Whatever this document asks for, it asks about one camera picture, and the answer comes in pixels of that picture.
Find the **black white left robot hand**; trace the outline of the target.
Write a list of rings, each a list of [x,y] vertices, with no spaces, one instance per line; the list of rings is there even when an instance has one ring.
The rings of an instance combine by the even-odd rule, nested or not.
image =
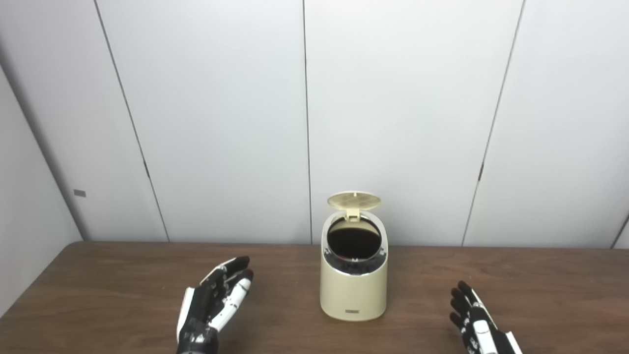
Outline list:
[[[184,293],[177,320],[178,354],[217,354],[219,334],[249,294],[254,272],[250,257],[218,264]]]

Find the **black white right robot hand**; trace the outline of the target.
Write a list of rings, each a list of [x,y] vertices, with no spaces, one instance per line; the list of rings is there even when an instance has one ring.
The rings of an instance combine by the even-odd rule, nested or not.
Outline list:
[[[465,281],[451,289],[450,320],[460,332],[468,354],[521,354],[510,331],[501,331],[480,296]]]

